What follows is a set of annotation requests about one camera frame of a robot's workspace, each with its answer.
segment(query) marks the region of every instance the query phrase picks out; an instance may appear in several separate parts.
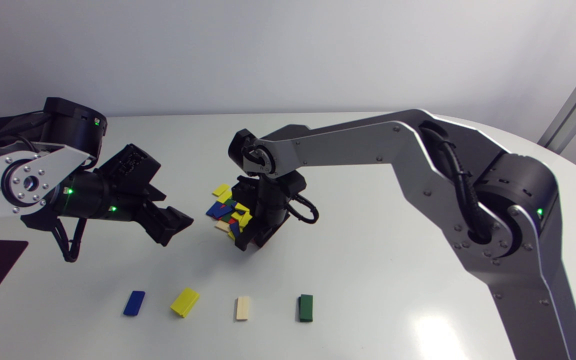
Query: pile of wooden blocks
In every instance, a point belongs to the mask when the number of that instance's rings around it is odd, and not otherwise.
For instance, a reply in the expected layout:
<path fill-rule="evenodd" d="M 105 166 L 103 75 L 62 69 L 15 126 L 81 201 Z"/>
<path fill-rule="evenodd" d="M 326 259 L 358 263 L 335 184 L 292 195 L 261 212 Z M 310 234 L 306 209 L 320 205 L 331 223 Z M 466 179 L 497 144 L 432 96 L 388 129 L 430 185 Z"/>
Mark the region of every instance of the pile of wooden blocks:
<path fill-rule="evenodd" d="M 249 208 L 233 200 L 228 184 L 220 185 L 212 194 L 217 196 L 217 201 L 206 211 L 206 215 L 217 220 L 215 228 L 228 233 L 231 239 L 237 239 L 252 219 Z"/>

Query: white wall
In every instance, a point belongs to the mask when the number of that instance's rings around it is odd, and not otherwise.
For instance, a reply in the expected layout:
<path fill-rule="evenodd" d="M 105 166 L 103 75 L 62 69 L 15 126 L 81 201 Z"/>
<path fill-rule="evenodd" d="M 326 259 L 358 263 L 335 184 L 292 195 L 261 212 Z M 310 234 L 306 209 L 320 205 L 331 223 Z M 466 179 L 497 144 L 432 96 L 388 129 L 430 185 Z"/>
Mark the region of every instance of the white wall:
<path fill-rule="evenodd" d="M 537 141 L 575 85 L 576 0 L 0 0 L 0 116 L 421 107 Z"/>

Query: wooden block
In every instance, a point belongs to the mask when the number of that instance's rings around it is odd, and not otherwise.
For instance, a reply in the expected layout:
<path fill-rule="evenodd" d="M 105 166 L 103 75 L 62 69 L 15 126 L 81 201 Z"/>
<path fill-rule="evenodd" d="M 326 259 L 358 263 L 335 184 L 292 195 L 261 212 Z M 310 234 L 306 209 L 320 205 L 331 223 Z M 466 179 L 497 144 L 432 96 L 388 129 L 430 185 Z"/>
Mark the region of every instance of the wooden block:
<path fill-rule="evenodd" d="M 249 317 L 250 296 L 240 296 L 237 298 L 237 321 L 247 321 Z"/>
<path fill-rule="evenodd" d="M 239 226 L 242 228 L 246 228 L 246 225 L 248 225 L 248 222 L 250 221 L 250 219 L 252 219 L 252 215 L 250 214 L 250 212 L 246 212 L 241 217 L 241 219 L 239 221 Z"/>
<path fill-rule="evenodd" d="M 228 184 L 221 184 L 219 185 L 219 187 L 217 187 L 217 189 L 215 189 L 212 194 L 214 196 L 221 196 L 225 191 L 227 191 L 228 189 L 230 189 L 230 186 L 228 186 Z"/>
<path fill-rule="evenodd" d="M 313 296 L 301 294 L 299 296 L 299 322 L 313 321 Z"/>
<path fill-rule="evenodd" d="M 249 213 L 250 209 L 245 207 L 244 205 L 237 203 L 237 205 L 235 205 L 235 210 L 239 210 L 240 212 L 245 212 L 245 213 Z"/>
<path fill-rule="evenodd" d="M 223 221 L 225 223 L 230 223 L 231 219 L 233 218 L 233 213 L 232 212 L 228 212 L 227 214 L 223 215 L 220 218 L 220 221 Z"/>
<path fill-rule="evenodd" d="M 234 222 L 230 224 L 230 231 L 232 231 L 233 236 L 237 239 L 240 235 L 240 223 Z"/>
<path fill-rule="evenodd" d="M 170 305 L 170 308 L 173 312 L 179 314 L 180 317 L 187 317 L 190 310 L 193 309 L 193 306 L 199 299 L 199 294 L 190 287 L 186 287 L 183 289 L 181 294 L 176 298 L 176 300 Z"/>
<path fill-rule="evenodd" d="M 224 204 L 224 203 L 226 203 L 226 200 L 231 198 L 231 196 L 233 196 L 233 192 L 230 190 L 226 190 L 222 194 L 219 195 L 219 197 L 217 198 L 217 201 Z"/>
<path fill-rule="evenodd" d="M 228 233 L 231 230 L 230 224 L 221 220 L 217 221 L 214 227 L 226 233 Z"/>
<path fill-rule="evenodd" d="M 206 211 L 206 215 L 208 215 L 209 217 L 214 217 L 215 212 L 217 210 L 219 210 L 220 208 L 222 208 L 222 206 L 223 206 L 223 204 L 221 202 L 213 203 L 213 205 L 210 207 L 210 209 L 208 209 L 208 211 Z"/>
<path fill-rule="evenodd" d="M 233 212 L 233 209 L 231 207 L 224 205 L 223 207 L 220 207 L 217 210 L 213 210 L 212 216 L 214 218 L 219 219 L 219 218 L 223 217 L 224 215 L 230 214 L 231 212 Z"/>
<path fill-rule="evenodd" d="M 146 292 L 144 291 L 133 291 L 128 298 L 128 303 L 123 310 L 123 314 L 129 317 L 135 317 L 139 313 L 139 309 L 142 307 L 142 301 L 144 301 L 144 296 Z"/>

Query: green wooden block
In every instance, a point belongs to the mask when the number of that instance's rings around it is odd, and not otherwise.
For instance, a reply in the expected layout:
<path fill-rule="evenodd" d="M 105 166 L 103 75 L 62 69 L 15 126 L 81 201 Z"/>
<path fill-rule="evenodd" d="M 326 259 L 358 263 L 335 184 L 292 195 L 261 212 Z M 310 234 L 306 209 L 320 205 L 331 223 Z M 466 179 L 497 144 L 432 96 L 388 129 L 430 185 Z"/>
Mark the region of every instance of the green wooden block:
<path fill-rule="evenodd" d="M 221 217 L 221 221 L 223 221 L 224 223 L 228 223 L 229 221 L 231 221 L 231 217 L 233 216 L 233 213 L 229 213 L 229 214 L 225 214 Z"/>
<path fill-rule="evenodd" d="M 301 294 L 299 296 L 299 322 L 313 321 L 313 296 Z"/>

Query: white table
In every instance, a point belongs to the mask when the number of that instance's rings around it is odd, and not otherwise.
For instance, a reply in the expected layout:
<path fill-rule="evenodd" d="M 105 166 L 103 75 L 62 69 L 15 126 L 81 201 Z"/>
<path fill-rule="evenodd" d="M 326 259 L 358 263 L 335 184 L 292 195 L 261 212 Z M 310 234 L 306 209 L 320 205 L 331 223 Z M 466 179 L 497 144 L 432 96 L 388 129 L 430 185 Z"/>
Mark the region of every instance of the white table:
<path fill-rule="evenodd" d="M 318 128 L 375 115 L 109 119 L 102 162 L 130 142 L 146 150 L 162 164 L 152 184 L 168 195 L 164 204 L 194 224 L 162 248 L 137 223 L 89 221 L 79 260 L 69 264 L 50 234 L 0 219 L 0 239 L 30 241 L 0 286 L 0 359 L 514 358 L 486 285 L 407 203 L 389 164 L 302 168 L 302 194 L 320 220 L 291 218 L 258 251 L 235 248 L 204 214 L 212 190 L 242 174 L 227 156 L 237 130 L 262 137 L 290 123 Z M 576 166 L 475 126 L 557 176 L 564 264 L 576 300 Z M 73 221 L 66 227 L 72 232 Z M 201 298 L 182 319 L 169 306 L 185 287 Z M 146 297 L 139 315 L 126 317 L 133 290 Z M 296 321 L 300 294 L 314 295 L 312 323 Z M 238 296 L 251 297 L 247 322 L 234 321 Z"/>

